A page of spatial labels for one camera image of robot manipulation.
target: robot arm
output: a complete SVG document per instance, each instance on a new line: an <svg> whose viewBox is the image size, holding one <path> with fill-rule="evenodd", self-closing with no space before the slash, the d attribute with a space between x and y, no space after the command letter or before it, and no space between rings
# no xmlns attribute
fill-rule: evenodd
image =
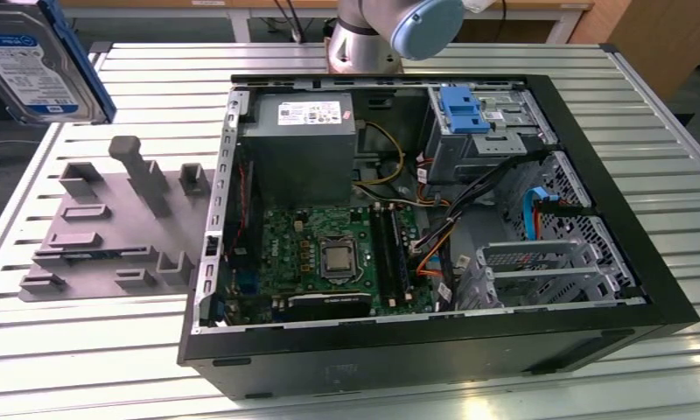
<svg viewBox="0 0 700 420"><path fill-rule="evenodd" d="M461 0L340 0L328 55L336 73L396 73L400 56L424 60L463 24Z"/></svg>

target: green circuit board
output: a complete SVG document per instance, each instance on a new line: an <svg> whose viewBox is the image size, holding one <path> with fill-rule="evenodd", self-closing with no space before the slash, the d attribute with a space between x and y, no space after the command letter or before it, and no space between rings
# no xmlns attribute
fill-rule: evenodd
<svg viewBox="0 0 700 420"><path fill-rule="evenodd" d="M409 302L401 302L393 307L381 302L369 214L367 206L268 210L265 212L259 292L280 295L356 291L368 293L373 297L371 315L429 312L432 302L428 287L413 288ZM407 245L419 235L411 207L400 207L396 217L403 232L403 243ZM351 241L355 244L359 274L343 284L329 282L321 274L321 246L323 242L332 240Z"/></svg>

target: blue drive latch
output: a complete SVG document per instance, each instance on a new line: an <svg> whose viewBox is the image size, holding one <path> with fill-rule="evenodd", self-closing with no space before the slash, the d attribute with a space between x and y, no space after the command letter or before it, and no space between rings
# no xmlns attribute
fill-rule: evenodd
<svg viewBox="0 0 700 420"><path fill-rule="evenodd" d="M491 123L481 117L480 100L465 86L444 86L439 89L441 109L448 117L448 130L453 134L484 134Z"/></svg>

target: blue hard drive label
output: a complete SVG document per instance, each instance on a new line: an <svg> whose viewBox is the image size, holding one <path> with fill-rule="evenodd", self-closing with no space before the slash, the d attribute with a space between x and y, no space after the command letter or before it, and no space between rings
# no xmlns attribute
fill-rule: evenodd
<svg viewBox="0 0 700 420"><path fill-rule="evenodd" d="M34 37L0 34L0 76L21 103L40 114L68 114L78 102L61 77L44 61Z"/></svg>

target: light blue robot joint cap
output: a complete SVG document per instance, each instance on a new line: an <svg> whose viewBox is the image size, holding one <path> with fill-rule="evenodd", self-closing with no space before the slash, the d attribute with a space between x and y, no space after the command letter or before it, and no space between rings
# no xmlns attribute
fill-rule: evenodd
<svg viewBox="0 0 700 420"><path fill-rule="evenodd" d="M409 60L433 57L456 36L463 19L461 0L424 0L395 28L392 48Z"/></svg>

